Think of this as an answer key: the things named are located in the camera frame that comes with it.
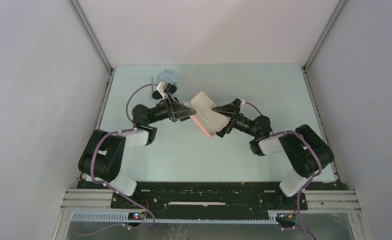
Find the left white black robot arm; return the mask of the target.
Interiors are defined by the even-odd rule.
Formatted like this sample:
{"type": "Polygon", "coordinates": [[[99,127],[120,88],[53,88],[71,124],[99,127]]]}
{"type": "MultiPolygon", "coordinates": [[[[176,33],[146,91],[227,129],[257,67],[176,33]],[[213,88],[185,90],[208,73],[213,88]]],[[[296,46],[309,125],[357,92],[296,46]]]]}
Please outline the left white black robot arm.
{"type": "Polygon", "coordinates": [[[137,181],[122,168],[125,150],[154,142],[157,128],[150,124],[166,119],[183,121],[195,114],[195,109],[180,103],[171,94],[152,108],[138,104],[132,110],[132,128],[113,132],[93,131],[78,161],[78,170],[94,183],[122,193],[122,201],[129,208],[136,208],[142,202],[142,195],[136,191],[137,181]]]}

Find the aluminium frame rails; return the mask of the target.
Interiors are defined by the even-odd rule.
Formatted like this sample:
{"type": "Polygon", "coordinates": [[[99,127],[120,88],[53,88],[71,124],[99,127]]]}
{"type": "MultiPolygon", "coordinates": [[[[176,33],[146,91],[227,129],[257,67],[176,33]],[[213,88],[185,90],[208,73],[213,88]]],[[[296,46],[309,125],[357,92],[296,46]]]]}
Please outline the aluminium frame rails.
{"type": "MultiPolygon", "coordinates": [[[[306,213],[361,213],[353,190],[306,190],[302,204],[306,213]]],[[[113,211],[113,192],[108,189],[68,189],[61,203],[62,210],[113,211]]]]}

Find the pink glasses case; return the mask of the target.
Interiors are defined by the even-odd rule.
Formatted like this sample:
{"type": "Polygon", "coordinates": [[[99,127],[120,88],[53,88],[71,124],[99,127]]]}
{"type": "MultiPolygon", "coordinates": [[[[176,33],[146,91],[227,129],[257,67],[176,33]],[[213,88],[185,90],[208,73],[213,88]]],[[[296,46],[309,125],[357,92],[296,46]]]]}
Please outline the pink glasses case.
{"type": "Polygon", "coordinates": [[[204,92],[197,93],[190,103],[197,111],[190,118],[206,137],[212,138],[228,123],[227,117],[212,111],[216,104],[204,92]]]}

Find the light blue cleaning cloth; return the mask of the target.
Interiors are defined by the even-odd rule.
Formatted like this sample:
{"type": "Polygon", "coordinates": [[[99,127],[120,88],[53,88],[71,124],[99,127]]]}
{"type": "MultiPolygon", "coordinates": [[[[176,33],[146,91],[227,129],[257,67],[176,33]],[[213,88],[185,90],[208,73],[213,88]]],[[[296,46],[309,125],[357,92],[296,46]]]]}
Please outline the light blue cleaning cloth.
{"type": "Polygon", "coordinates": [[[173,70],[167,70],[164,69],[157,77],[157,83],[161,83],[161,82],[167,82],[170,83],[172,85],[177,85],[178,83],[178,75],[175,71],[173,70]]]}

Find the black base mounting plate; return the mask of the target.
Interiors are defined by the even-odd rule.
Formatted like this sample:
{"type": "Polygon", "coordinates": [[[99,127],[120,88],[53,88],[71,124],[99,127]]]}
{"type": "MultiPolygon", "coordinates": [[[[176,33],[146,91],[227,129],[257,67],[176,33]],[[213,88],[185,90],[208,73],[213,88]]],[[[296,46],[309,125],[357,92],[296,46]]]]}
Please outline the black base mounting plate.
{"type": "Polygon", "coordinates": [[[300,197],[278,195],[278,182],[138,182],[132,203],[113,194],[112,209],[147,207],[155,218],[267,220],[277,212],[305,211],[300,197]]]}

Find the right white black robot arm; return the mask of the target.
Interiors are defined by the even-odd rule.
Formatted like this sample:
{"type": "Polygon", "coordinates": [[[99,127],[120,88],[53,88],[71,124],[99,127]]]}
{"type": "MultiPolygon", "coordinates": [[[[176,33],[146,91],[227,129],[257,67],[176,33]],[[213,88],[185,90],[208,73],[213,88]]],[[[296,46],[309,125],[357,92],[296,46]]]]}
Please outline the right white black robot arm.
{"type": "Polygon", "coordinates": [[[229,123],[218,134],[223,137],[231,130],[239,130],[253,136],[249,145],[257,156],[280,152],[286,154],[292,168],[280,182],[274,201],[277,207],[287,209],[294,203],[294,196],[334,160],[334,153],[309,125],[303,124],[295,130],[274,133],[269,117],[260,114],[255,119],[249,119],[240,112],[243,104],[237,98],[229,104],[212,108],[212,111],[229,119],[229,123]]]}

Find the black sunglasses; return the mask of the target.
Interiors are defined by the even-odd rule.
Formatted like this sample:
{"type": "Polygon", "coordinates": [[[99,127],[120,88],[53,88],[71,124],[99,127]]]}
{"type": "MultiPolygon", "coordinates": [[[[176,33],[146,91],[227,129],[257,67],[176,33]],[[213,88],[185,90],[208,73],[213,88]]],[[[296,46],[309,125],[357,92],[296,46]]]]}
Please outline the black sunglasses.
{"type": "MultiPolygon", "coordinates": [[[[177,91],[177,85],[174,85],[174,87],[173,87],[173,89],[171,90],[171,93],[170,93],[170,94],[173,95],[176,91],[177,91]]],[[[152,97],[153,97],[155,100],[160,100],[160,99],[162,99],[161,95],[159,94],[159,92],[158,92],[156,89],[153,91],[152,97]]]]}

